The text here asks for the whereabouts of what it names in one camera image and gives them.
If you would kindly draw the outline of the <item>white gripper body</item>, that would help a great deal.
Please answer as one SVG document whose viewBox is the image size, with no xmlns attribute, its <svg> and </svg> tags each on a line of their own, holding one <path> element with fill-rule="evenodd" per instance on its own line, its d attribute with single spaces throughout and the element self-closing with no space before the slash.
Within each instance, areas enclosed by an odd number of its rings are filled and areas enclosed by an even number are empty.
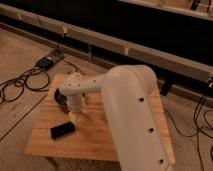
<svg viewBox="0 0 213 171">
<path fill-rule="evenodd" d="M 67 107 L 71 112 L 81 112 L 84 100 L 82 95 L 73 95 L 67 97 Z"/>
</svg>

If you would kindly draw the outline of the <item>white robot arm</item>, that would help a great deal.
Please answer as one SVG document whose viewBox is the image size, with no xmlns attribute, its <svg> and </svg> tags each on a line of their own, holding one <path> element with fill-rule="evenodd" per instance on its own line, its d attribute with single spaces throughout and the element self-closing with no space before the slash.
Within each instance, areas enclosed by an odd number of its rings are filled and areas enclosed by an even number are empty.
<svg viewBox="0 0 213 171">
<path fill-rule="evenodd" d="M 173 171 L 149 100 L 156 86 L 150 67 L 120 65 L 88 78 L 74 73 L 60 83 L 59 92 L 71 112 L 82 110 L 84 93 L 101 93 L 122 171 Z"/>
</svg>

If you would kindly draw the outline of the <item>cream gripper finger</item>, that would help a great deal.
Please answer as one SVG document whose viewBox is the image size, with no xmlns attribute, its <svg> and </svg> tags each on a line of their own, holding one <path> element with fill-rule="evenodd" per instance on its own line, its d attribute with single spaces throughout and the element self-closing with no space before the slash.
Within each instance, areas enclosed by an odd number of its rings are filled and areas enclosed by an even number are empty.
<svg viewBox="0 0 213 171">
<path fill-rule="evenodd" d="M 70 118 L 70 121 L 72 121 L 72 122 L 76 121 L 76 116 L 72 112 L 69 112 L 69 118 Z"/>
<path fill-rule="evenodd" d="M 82 112 L 83 113 L 87 113 L 88 112 L 88 106 L 87 106 L 86 102 L 83 102 L 83 104 L 82 104 Z"/>
</svg>

